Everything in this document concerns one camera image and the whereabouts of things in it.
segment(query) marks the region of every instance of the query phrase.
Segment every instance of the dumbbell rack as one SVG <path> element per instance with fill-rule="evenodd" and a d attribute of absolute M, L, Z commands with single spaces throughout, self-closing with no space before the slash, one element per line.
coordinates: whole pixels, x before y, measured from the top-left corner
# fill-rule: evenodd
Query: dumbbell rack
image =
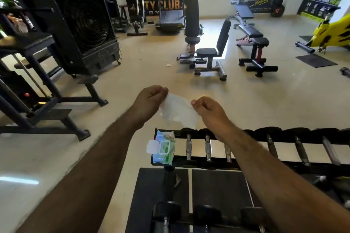
<path fill-rule="evenodd" d="M 188 219 L 181 220 L 181 211 L 177 203 L 173 202 L 173 195 L 179 181 L 176 167 L 240 170 L 235 159 L 231 158 L 231 151 L 225 145 L 226 158 L 212 158 L 210 151 L 210 140 L 216 140 L 214 134 L 208 129 L 193 130 L 181 129 L 173 131 L 175 138 L 186 139 L 186 156 L 174 156 L 172 166 L 154 163 L 151 157 L 151 164 L 164 167 L 164 183 L 162 190 L 162 201 L 155 205 L 153 222 L 162 223 L 164 232 L 170 232 L 170 224 L 205 226 L 205 232 L 210 232 L 210 227 L 227 229 L 255 229 L 265 232 L 265 229 L 274 228 L 269 216 L 260 207 L 246 207 L 241 209 L 241 219 L 227 220 L 221 217 L 221 212 L 210 206 L 195 206 L 193 214 Z M 313 174 L 320 176 L 313 181 L 313 185 L 323 191 L 334 190 L 339 203 L 347 207 L 350 203 L 350 186 L 348 183 L 337 179 L 338 177 L 350 177 L 350 165 L 341 164 L 330 144 L 349 145 L 350 129 L 316 129 L 295 128 L 282 130 L 278 127 L 266 127 L 258 130 L 244 130 L 248 135 L 258 142 L 267 142 L 271 154 L 278 158 L 274 142 L 294 143 L 302 162 L 282 161 L 289 168 L 298 174 Z M 191 139 L 204 139 L 206 146 L 206 157 L 191 157 Z M 303 143 L 320 143 L 326 149 L 330 158 L 329 163 L 309 162 Z"/>

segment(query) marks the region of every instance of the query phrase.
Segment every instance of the open wipes package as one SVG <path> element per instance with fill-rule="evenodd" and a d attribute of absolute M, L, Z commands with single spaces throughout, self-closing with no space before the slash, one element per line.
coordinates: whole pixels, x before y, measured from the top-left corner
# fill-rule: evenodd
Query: open wipes package
<path fill-rule="evenodd" d="M 199 115 L 193 109 L 190 100 L 170 93 L 160 105 L 160 114 L 167 122 L 179 122 L 190 129 L 196 129 L 199 119 Z"/>
<path fill-rule="evenodd" d="M 175 152 L 174 132 L 157 132 L 155 140 L 150 140 L 147 153 L 152 154 L 153 162 L 172 165 Z"/>

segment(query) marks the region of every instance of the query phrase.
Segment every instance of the yellow exercise bike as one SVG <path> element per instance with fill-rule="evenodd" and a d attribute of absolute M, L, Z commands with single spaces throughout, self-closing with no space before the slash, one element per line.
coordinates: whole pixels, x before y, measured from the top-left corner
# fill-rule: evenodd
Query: yellow exercise bike
<path fill-rule="evenodd" d="M 318 52 L 325 51 L 327 46 L 348 46 L 350 45 L 350 14 L 344 16 L 339 21 L 329 23 L 334 12 L 340 7 L 332 7 L 326 10 L 325 20 L 315 29 L 311 41 L 304 44 L 296 42 L 297 47 L 302 48 L 309 54 L 316 50 L 312 47 L 318 47 Z"/>

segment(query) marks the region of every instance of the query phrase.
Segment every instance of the person's right hand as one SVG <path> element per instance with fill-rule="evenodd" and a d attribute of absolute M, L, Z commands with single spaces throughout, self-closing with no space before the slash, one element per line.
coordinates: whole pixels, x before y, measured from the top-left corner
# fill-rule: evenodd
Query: person's right hand
<path fill-rule="evenodd" d="M 234 124 L 228 119 L 221 105 L 209 97 L 194 99 L 191 104 L 202 117 L 204 124 L 215 134 L 217 140 L 225 143 Z"/>

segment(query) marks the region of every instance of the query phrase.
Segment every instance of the fan grille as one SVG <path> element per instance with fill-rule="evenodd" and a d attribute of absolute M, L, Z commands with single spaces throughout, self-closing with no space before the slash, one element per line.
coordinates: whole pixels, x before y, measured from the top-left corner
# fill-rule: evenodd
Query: fan grille
<path fill-rule="evenodd" d="M 81 53 L 88 52 L 111 38 L 106 8 L 97 0 L 66 0 L 63 16 Z"/>

